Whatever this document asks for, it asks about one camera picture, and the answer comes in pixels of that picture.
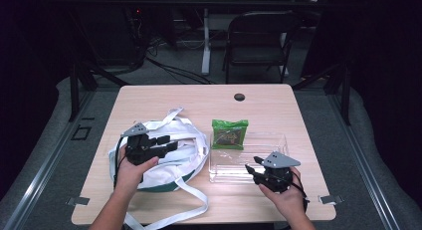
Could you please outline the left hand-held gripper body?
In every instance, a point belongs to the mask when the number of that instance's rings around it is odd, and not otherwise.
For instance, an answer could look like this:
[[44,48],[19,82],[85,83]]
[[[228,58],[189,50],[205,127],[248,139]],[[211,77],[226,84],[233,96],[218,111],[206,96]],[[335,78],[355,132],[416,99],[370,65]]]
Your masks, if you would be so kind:
[[166,154],[166,144],[157,145],[157,137],[149,137],[149,130],[141,123],[126,130],[121,137],[127,138],[125,156],[127,160],[140,165],[157,156],[163,158]]

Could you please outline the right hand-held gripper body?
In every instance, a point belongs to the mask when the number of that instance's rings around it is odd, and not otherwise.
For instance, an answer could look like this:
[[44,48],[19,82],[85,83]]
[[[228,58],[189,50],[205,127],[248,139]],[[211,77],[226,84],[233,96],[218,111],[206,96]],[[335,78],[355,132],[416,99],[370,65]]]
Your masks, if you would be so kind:
[[278,151],[273,151],[266,158],[263,158],[264,172],[257,172],[258,176],[253,176],[254,182],[263,184],[273,192],[284,192],[291,186],[301,189],[293,181],[294,174],[291,172],[293,166],[299,166],[301,163]]

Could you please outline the white cloth bag green base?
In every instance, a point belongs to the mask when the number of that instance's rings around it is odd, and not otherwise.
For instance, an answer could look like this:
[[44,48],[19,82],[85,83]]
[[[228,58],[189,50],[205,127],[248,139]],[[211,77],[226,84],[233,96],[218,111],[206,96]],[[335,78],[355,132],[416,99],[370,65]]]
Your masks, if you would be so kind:
[[[204,166],[209,154],[207,137],[198,130],[190,119],[180,117],[181,108],[168,112],[162,120],[142,122],[149,130],[149,137],[170,136],[170,142],[177,141],[178,148],[159,158],[158,164],[146,171],[137,188],[146,192],[168,192],[179,188],[198,198],[202,205],[192,210],[177,213],[167,218],[143,226],[132,215],[126,214],[124,223],[132,230],[159,230],[173,223],[184,221],[203,214],[208,209],[208,197],[187,182],[197,175]],[[126,146],[127,138],[121,137],[108,152],[109,174],[116,180],[119,166],[119,149]]]

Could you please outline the clear plastic tray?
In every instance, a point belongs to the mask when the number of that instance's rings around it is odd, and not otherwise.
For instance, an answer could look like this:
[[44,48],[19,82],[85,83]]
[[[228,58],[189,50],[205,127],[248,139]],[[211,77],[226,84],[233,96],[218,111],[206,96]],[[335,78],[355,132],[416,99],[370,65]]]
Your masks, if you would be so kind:
[[289,155],[286,136],[279,132],[247,132],[243,149],[210,148],[209,178],[212,183],[254,183],[245,165],[263,173],[265,167],[254,160],[265,159],[273,151]]

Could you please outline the green snack packet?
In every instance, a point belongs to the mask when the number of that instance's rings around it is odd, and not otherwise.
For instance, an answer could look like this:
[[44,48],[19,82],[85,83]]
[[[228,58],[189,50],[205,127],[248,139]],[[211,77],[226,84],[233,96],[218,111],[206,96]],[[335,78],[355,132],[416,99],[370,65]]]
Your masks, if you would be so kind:
[[244,139],[249,122],[246,119],[227,121],[213,119],[213,149],[244,149]]

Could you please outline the person's right hand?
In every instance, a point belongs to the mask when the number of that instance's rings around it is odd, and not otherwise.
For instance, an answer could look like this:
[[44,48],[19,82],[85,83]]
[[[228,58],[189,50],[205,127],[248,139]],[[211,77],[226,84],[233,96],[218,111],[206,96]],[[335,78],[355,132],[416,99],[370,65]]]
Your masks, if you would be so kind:
[[303,205],[303,195],[296,187],[292,186],[282,193],[273,192],[263,184],[259,184],[259,189],[275,204],[279,212],[291,225],[295,222],[308,220]]

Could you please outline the person's left hand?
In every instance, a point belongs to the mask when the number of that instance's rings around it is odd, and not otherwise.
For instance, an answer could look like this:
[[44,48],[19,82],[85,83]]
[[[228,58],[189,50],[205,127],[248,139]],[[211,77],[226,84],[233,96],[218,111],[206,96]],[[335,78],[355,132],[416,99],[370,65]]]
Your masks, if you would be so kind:
[[133,165],[125,156],[125,146],[119,150],[119,157],[119,168],[114,193],[131,198],[136,192],[138,184],[143,179],[143,173],[158,163],[158,157],[153,157],[140,165]]

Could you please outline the black metal stand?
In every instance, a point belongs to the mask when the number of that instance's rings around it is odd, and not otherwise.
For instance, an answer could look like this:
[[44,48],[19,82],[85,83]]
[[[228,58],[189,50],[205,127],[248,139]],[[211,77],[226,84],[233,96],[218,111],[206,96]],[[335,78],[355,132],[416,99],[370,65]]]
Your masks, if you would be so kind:
[[71,115],[69,121],[74,121],[80,112],[79,84],[82,84],[89,92],[98,88],[99,85],[94,78],[94,74],[106,78],[119,87],[128,85],[128,82],[121,80],[92,62],[85,61],[73,64],[70,67]]
[[317,74],[304,78],[299,83],[293,85],[293,90],[301,90],[323,77],[328,77],[328,80],[323,87],[323,90],[327,95],[335,95],[338,90],[341,90],[340,116],[347,125],[350,125],[349,100],[351,71],[347,63],[334,64]]

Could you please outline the white desk leg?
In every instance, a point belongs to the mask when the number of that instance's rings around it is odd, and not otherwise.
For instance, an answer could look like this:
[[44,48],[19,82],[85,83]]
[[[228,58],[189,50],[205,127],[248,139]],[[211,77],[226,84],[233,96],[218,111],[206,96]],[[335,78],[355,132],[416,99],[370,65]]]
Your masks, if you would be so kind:
[[204,76],[208,76],[210,74],[211,50],[210,50],[210,36],[209,36],[209,13],[207,9],[204,10],[203,32],[204,32],[204,49],[203,49],[201,74]]

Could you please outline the dark computer tower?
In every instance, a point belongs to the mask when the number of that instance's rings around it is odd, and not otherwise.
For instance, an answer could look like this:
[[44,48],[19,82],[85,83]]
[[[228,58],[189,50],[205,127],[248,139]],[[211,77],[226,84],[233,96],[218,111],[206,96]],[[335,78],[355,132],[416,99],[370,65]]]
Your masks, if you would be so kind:
[[87,32],[102,64],[134,66],[140,62],[138,48],[121,8],[93,8],[88,19]]

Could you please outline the black folding chair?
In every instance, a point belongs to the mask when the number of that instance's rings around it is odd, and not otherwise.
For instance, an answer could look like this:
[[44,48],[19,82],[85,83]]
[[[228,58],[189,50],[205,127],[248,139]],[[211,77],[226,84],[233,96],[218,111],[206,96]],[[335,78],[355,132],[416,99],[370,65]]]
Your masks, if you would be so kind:
[[235,17],[229,24],[223,72],[229,83],[230,67],[278,67],[280,82],[285,78],[292,38],[302,24],[291,11],[255,11]]

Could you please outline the metal floor rail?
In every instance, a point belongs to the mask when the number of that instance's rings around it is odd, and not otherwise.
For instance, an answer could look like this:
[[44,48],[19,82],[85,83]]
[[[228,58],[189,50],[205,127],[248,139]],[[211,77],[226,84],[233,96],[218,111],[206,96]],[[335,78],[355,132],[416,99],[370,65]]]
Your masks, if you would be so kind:
[[381,190],[378,181],[363,153],[360,143],[350,125],[347,125],[340,112],[340,102],[334,95],[327,96],[330,107],[334,111],[334,115],[339,125],[346,135],[351,146],[351,156],[356,164],[359,174],[364,182],[365,188],[371,198],[371,201],[380,217],[385,230],[401,230],[397,219],[395,218],[389,203]]
[[32,153],[5,197],[0,201],[0,230],[21,230],[53,175],[65,147],[95,94],[82,94],[75,116],[68,109],[70,96],[58,103]]

